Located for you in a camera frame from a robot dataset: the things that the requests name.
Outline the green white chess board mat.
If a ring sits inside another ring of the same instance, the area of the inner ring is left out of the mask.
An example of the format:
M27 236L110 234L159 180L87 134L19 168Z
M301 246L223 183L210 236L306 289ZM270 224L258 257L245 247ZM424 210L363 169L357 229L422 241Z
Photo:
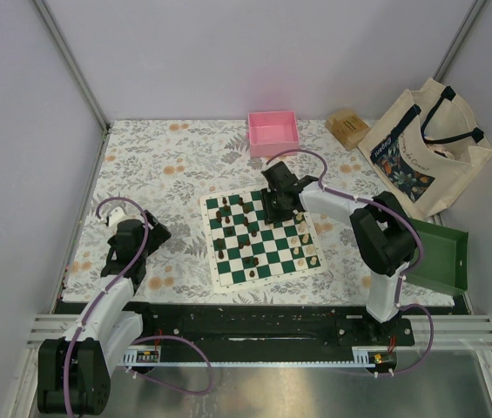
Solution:
M268 225L261 190L250 186L200 198L207 258L216 293L239 292L327 271L311 216ZM259 264L253 265L253 258Z

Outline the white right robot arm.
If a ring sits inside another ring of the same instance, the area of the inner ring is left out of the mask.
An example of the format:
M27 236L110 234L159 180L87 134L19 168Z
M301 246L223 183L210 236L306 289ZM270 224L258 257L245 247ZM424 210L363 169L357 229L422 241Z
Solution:
M340 192L314 176L298 178L284 162L262 172L268 187L261 191L265 222L291 220L304 212L318 213L349 224L361 258L371 271L363 323L365 338L385 343L394 335L391 321L400 311L400 284L415 253L423 253L421 239L400 202L391 192L372 198Z

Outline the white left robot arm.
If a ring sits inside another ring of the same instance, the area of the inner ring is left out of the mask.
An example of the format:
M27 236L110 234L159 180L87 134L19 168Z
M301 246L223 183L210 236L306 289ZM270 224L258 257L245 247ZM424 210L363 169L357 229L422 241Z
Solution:
M140 219L117 207L107 217L115 233L97 291L61 337L45 340L37 356L37 409L42 414L100 415L108 402L111 375L134 341L153 339L156 324L125 310L146 273L148 257L170 237L149 211Z

